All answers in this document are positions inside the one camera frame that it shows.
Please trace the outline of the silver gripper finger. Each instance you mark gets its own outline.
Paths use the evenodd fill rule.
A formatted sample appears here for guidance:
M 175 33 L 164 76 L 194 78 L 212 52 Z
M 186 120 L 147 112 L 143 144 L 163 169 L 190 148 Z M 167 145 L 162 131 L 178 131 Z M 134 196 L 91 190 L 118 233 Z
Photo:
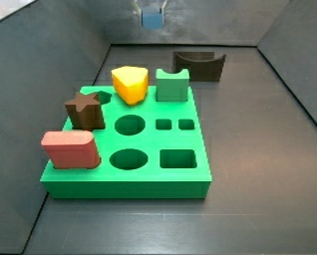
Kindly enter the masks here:
M 162 5 L 159 7 L 159 13 L 160 13 L 162 16 L 163 16 L 166 4 L 167 4 L 167 0 L 163 0 Z
M 139 0 L 132 0 L 134 5 L 134 13 L 140 17 L 142 16 L 142 8 L 139 7 Z

